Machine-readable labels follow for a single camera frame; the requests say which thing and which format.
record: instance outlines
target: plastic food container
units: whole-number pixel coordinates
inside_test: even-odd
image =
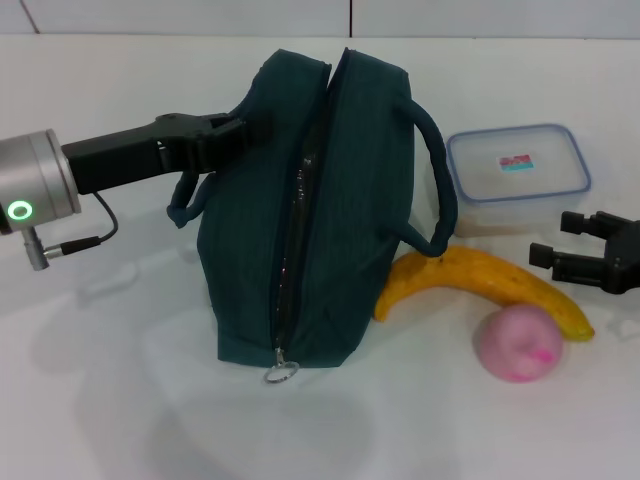
[[[591,189],[578,144],[561,125],[458,133],[447,154],[462,237],[559,228],[562,212]]]

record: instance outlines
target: banana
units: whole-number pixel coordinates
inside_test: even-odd
[[[409,253],[396,260],[376,304],[375,319],[384,322],[397,302],[431,287],[468,290],[505,307],[537,305],[568,340],[587,341],[595,334],[580,307],[560,290],[505,260],[462,246],[451,246],[438,258]]]

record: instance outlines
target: blue container lid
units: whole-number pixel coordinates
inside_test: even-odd
[[[569,129],[556,124],[453,135],[447,155],[462,200],[492,203],[577,194],[591,175]]]

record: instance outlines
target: white wall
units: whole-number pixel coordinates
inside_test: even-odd
[[[27,0],[27,6],[43,33],[349,34],[348,0]]]
[[[638,0],[353,0],[354,36],[640,38]]]
[[[18,0],[0,0],[0,33],[33,33]]]

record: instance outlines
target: white tabletop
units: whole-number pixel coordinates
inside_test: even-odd
[[[68,143],[162,113],[227,111],[277,48],[335,66],[345,46],[406,69],[445,137],[566,125],[594,175],[580,210],[640,218],[638,42],[0,37],[0,138],[54,128]],[[426,158],[420,140],[414,220],[428,230]],[[164,214],[175,180],[107,191],[118,235],[41,273],[19,235],[0,238],[0,478],[640,475],[640,291],[558,284],[597,335],[530,385],[501,383],[474,357],[472,331],[498,307],[434,290],[371,325],[344,366],[269,388],[262,370],[216,358],[197,222],[178,231]],[[109,228],[92,198],[81,201],[82,215],[39,229],[45,243]],[[526,266],[531,241],[603,246],[558,230],[466,243]]]

